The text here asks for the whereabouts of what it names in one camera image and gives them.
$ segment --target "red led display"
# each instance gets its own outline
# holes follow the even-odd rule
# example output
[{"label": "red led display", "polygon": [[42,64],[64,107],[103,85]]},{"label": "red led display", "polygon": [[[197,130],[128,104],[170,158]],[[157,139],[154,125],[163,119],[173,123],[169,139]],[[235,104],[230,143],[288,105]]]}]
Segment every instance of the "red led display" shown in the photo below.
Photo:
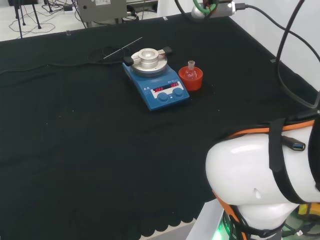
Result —
[{"label": "red led display", "polygon": [[164,89],[163,87],[158,87],[158,88],[153,89],[153,91],[155,91],[157,93],[157,92],[162,91],[163,89]]},{"label": "red led display", "polygon": [[162,90],[165,90],[165,89],[169,89],[169,88],[174,88],[176,86],[179,86],[179,83],[177,82],[174,82],[174,83],[171,83],[171,84],[168,84],[168,85],[165,85],[165,86],[161,86],[161,87],[157,87],[157,88],[154,88],[152,89],[155,93],[157,92],[160,92]]}]

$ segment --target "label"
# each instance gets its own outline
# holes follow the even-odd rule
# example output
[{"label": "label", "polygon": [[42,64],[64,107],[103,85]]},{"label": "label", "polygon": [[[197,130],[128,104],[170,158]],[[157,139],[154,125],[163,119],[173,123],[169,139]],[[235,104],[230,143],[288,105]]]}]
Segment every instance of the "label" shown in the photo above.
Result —
[{"label": "label", "polygon": [[300,230],[300,231],[298,231],[296,234],[300,237],[300,236],[303,235],[304,233]]},{"label": "label", "polygon": [[95,5],[108,5],[111,4],[111,0],[95,0]]}]

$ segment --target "table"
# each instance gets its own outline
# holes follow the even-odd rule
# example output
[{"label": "table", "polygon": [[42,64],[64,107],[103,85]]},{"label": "table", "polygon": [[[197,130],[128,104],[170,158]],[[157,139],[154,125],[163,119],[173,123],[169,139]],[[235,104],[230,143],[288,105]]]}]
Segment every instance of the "table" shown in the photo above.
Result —
[{"label": "table", "polygon": [[[214,198],[205,161],[221,135],[304,110],[279,89],[274,56],[230,18],[171,16],[4,41],[0,72],[86,63],[140,37],[131,54],[171,47],[175,71],[189,60],[202,69],[201,90],[150,112],[121,64],[0,75],[1,240],[137,240],[190,222]],[[282,74],[315,96],[290,69]]]}]

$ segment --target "floor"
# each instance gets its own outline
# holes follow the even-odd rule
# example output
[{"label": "floor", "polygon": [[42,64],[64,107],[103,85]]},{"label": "floor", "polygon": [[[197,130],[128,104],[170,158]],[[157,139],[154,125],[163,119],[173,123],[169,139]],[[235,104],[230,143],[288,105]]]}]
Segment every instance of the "floor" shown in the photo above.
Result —
[{"label": "floor", "polygon": [[[38,29],[38,25],[36,24],[35,13],[33,11],[32,5],[26,5],[22,7],[22,11],[24,16],[25,26],[22,25],[21,22],[21,30],[23,31],[22,37],[32,37],[44,34],[51,34],[51,33],[60,33],[65,32],[67,30],[78,30],[83,29],[84,25],[82,22],[78,21],[75,17],[75,10],[70,13],[65,13],[63,10],[58,11],[54,14],[50,14],[45,9],[49,9],[46,5],[44,6],[45,9],[42,8],[44,5],[42,0],[38,1],[39,4],[35,5],[35,9],[37,11],[37,15],[39,18],[39,22],[41,25],[41,29]],[[151,9],[151,4],[153,3],[146,3],[145,10]],[[133,4],[132,5],[137,12],[142,11],[143,6],[142,4]],[[156,18],[156,12],[145,11],[143,14],[143,19],[150,19]],[[105,21],[103,23],[108,24],[115,24],[114,20]],[[98,24],[93,24],[93,27],[99,27]],[[13,6],[9,6],[7,0],[0,0],[0,41],[7,41],[13,39],[19,39],[19,24],[16,20],[15,8]]]}]

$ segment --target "black strap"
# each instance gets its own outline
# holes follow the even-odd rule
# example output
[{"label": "black strap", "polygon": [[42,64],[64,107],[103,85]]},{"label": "black strap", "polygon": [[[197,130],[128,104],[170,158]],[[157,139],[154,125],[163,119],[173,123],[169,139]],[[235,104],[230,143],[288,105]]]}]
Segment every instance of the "black strap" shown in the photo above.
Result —
[{"label": "black strap", "polygon": [[320,191],[320,116],[318,116],[313,124],[309,144],[308,158],[311,174],[315,181],[315,187]]},{"label": "black strap", "polygon": [[269,130],[269,168],[272,170],[274,180],[282,195],[291,203],[304,204],[292,186],[285,164],[282,131],[285,119],[277,119],[270,122]]},{"label": "black strap", "polygon": [[285,222],[282,223],[280,226],[278,226],[275,229],[264,229],[264,230],[260,230],[260,229],[256,229],[250,226],[245,226],[241,223],[239,223],[238,221],[235,220],[235,218],[232,215],[229,215],[229,218],[231,220],[231,222],[234,224],[236,231],[238,232],[238,230],[242,233],[246,233],[249,235],[255,235],[255,236],[259,236],[260,238],[268,238],[274,234],[276,234],[277,232],[281,231],[281,229],[283,228],[283,226],[285,225]]}]

